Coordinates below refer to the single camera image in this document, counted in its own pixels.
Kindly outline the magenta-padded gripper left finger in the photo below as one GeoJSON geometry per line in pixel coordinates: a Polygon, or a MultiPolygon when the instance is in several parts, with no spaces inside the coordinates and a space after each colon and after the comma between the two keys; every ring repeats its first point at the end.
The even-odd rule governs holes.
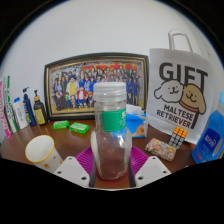
{"type": "Polygon", "coordinates": [[[93,188],[96,181],[96,166],[92,149],[88,147],[76,157],[68,156],[54,174],[84,188],[93,188]]]}

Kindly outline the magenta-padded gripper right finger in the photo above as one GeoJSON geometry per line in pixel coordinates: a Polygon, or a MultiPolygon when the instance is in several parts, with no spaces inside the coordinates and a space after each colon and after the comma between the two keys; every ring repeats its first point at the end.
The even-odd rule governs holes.
{"type": "Polygon", "coordinates": [[[128,168],[130,187],[143,187],[170,174],[157,156],[147,156],[140,149],[132,147],[128,168]]]}

